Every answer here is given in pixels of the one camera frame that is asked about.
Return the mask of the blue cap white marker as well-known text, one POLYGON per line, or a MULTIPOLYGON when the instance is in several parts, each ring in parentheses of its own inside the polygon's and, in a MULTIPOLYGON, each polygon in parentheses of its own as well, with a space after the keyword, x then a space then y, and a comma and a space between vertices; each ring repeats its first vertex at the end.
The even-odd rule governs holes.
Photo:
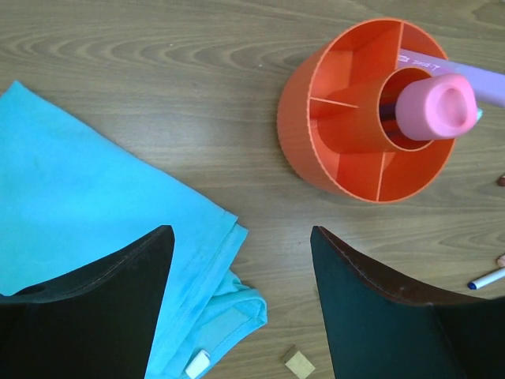
POLYGON ((501 280, 504 277, 505 277, 505 268, 499 268, 493 272, 490 272, 489 274, 487 274, 485 276, 482 276, 478 279, 468 282, 467 287, 472 291, 476 291, 476 290, 479 290, 483 287, 488 286, 491 283, 501 280))

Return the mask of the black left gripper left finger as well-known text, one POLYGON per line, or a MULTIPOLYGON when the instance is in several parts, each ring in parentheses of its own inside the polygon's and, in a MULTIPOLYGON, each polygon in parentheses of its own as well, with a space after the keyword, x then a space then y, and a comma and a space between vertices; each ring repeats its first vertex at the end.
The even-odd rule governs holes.
POLYGON ((1 297, 3 378, 142 378, 174 250, 161 226, 127 247, 1 297))

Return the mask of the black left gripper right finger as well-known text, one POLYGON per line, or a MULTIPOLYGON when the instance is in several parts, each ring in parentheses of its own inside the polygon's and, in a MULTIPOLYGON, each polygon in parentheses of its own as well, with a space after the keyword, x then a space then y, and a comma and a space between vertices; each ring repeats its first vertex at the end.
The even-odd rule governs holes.
POLYGON ((310 245, 337 378, 503 377, 503 298, 423 283, 324 227, 310 245))

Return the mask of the pink cap white marker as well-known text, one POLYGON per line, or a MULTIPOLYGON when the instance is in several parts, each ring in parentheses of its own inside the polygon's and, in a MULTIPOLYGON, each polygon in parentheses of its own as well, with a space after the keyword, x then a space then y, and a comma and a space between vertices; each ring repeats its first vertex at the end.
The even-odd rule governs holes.
POLYGON ((497 264, 500 266, 500 267, 504 267, 505 266, 505 255, 502 255, 501 257, 498 258, 497 260, 497 264))

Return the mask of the small wooden block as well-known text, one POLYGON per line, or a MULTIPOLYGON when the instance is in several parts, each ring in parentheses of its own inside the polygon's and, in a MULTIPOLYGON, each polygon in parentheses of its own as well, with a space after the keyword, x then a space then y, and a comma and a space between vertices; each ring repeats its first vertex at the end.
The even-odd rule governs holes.
POLYGON ((307 379, 316 369, 296 346, 284 354, 282 362, 297 379, 307 379))

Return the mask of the orange round desk organizer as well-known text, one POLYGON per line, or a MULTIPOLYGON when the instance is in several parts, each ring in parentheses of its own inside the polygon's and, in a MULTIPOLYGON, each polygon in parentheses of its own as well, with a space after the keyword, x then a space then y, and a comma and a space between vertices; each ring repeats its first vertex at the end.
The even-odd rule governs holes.
POLYGON ((307 58, 286 82, 277 130, 282 152, 306 182, 369 203, 403 201, 443 170, 452 139, 412 141, 380 107, 394 103, 421 68, 399 68, 401 49, 446 58, 408 21, 378 18, 345 30, 307 58))

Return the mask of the teal folded cloth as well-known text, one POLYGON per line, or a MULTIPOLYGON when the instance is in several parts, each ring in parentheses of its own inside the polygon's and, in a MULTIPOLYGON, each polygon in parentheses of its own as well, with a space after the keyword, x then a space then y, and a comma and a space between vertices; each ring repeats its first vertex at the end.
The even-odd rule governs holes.
POLYGON ((205 196, 14 82, 1 97, 1 293, 113 253, 162 225, 174 255, 148 378, 204 376, 267 323, 231 265, 247 231, 205 196))

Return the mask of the purple highlighter pen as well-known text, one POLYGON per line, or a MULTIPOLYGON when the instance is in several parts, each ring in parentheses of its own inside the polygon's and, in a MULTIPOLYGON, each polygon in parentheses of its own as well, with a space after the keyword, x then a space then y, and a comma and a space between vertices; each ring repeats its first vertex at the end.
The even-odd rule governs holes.
POLYGON ((478 101, 504 107, 504 75, 501 73, 401 49, 398 55, 398 68, 407 66, 425 69, 433 76, 448 73, 463 75, 470 83, 478 101))

